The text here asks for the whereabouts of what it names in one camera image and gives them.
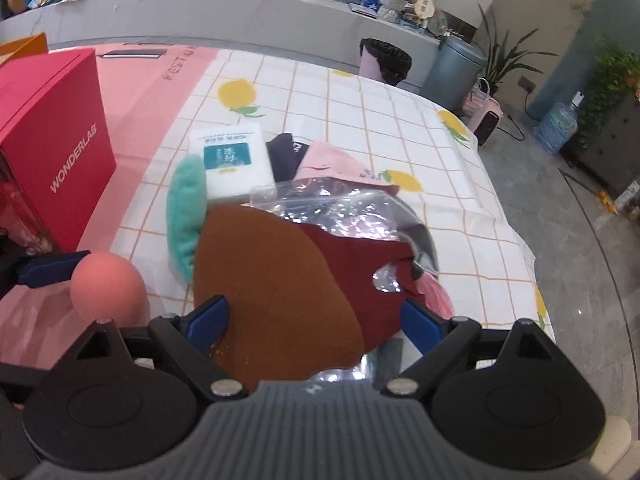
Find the reception counter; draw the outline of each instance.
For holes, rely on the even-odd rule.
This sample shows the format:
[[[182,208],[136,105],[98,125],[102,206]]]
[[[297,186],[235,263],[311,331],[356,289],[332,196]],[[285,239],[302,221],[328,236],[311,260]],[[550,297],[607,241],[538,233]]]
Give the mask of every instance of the reception counter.
[[[360,40],[376,38],[413,60],[406,83],[417,89],[438,53],[438,40],[350,11],[335,0],[81,0],[28,10],[0,22],[0,42],[44,32],[50,45],[103,38],[217,40],[321,57],[354,70]]]

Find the white package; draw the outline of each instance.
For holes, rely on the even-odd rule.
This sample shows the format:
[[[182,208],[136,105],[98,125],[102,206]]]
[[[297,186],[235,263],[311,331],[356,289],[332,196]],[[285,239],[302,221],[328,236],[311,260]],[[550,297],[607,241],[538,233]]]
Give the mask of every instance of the white package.
[[[189,133],[189,152],[204,160],[208,202],[243,197],[252,187],[274,185],[259,124],[198,128]]]

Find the pink basket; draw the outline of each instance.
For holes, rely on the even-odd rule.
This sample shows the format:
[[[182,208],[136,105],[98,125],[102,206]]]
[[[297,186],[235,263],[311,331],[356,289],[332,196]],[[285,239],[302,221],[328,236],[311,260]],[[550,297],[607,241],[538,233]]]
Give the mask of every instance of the pink basket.
[[[484,81],[484,84],[486,85],[486,92],[481,88],[482,81]],[[484,104],[484,102],[490,97],[489,88],[489,82],[484,77],[479,77],[478,79],[476,79],[471,92],[469,92],[462,103],[462,112],[467,117],[472,117],[473,114],[475,114]]]

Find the tiled floor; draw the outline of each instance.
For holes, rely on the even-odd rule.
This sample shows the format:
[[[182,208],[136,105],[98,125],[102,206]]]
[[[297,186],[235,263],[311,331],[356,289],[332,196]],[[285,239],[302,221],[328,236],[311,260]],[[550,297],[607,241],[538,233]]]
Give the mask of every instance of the tiled floor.
[[[508,120],[502,127],[519,135]],[[524,142],[496,131],[480,151],[482,161],[511,226],[536,255],[536,279],[559,347],[607,413],[626,418],[638,435],[640,226],[605,212],[561,170],[598,187],[545,153],[530,128],[524,131]]]

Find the gray trash bin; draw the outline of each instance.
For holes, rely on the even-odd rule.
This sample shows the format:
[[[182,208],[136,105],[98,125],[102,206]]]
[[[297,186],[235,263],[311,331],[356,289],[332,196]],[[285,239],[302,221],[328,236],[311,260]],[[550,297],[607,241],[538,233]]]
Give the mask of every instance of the gray trash bin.
[[[442,41],[440,53],[420,95],[447,110],[457,110],[486,66],[486,56],[478,47],[449,36]]]

